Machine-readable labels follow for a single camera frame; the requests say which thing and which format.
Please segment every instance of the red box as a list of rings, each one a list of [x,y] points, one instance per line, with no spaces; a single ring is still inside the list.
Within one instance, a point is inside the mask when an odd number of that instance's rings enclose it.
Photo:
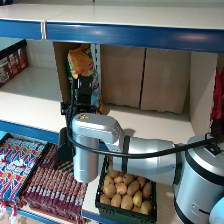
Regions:
[[[0,51],[0,87],[28,67],[26,40]]]

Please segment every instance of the basket of potatoes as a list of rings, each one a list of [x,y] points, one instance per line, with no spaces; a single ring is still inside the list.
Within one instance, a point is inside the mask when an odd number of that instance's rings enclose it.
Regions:
[[[156,184],[144,177],[113,169],[105,157],[96,194],[100,215],[122,223],[155,223]]]

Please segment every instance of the white shelf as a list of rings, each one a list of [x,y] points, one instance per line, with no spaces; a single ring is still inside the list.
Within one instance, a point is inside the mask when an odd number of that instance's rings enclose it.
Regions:
[[[188,114],[158,113],[141,111],[130,107],[104,105],[104,114],[118,120],[125,134],[141,138],[158,138],[187,143],[194,136]],[[99,177],[103,164],[100,156],[99,176],[89,183],[82,209],[99,216],[95,207],[95,197],[99,185]],[[181,221],[174,211],[174,194],[171,186],[157,184],[157,224],[180,224]]]
[[[0,120],[58,133],[65,127],[56,70],[28,67],[0,88]]]
[[[0,19],[44,22],[70,10],[68,5],[12,4],[1,6]]]
[[[48,22],[224,29],[224,4],[95,2]]]

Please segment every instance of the shelf unit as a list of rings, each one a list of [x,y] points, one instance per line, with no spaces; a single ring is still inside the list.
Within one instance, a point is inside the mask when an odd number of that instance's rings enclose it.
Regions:
[[[224,53],[223,11],[223,3],[14,4],[0,7],[0,36]],[[61,96],[55,69],[27,68],[0,89],[0,97],[0,130],[57,143],[65,120],[59,112]],[[194,135],[185,113],[111,105],[104,111],[119,121],[126,134],[136,137],[186,143]],[[95,208],[93,192],[98,181],[89,184],[82,215],[115,223],[100,217]],[[157,223],[181,223],[172,207],[172,188],[158,184],[157,191]]]

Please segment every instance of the cardboard box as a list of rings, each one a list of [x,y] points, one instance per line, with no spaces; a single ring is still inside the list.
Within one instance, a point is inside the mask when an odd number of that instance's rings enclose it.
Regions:
[[[53,46],[62,100],[70,101],[66,57],[69,49],[78,48],[80,44],[54,42]],[[142,48],[101,46],[104,104],[139,107],[143,58]],[[183,105],[189,105],[186,111],[190,111],[188,116],[195,135],[210,131],[215,71],[218,64],[219,67],[224,66],[222,55],[217,58],[218,54],[213,53],[148,49],[141,109],[181,113]],[[157,99],[153,107],[149,107],[148,98],[153,96],[157,96]]]
[[[103,102],[139,107],[145,48],[101,46]]]
[[[181,114],[190,79],[190,52],[147,49],[142,110]]]

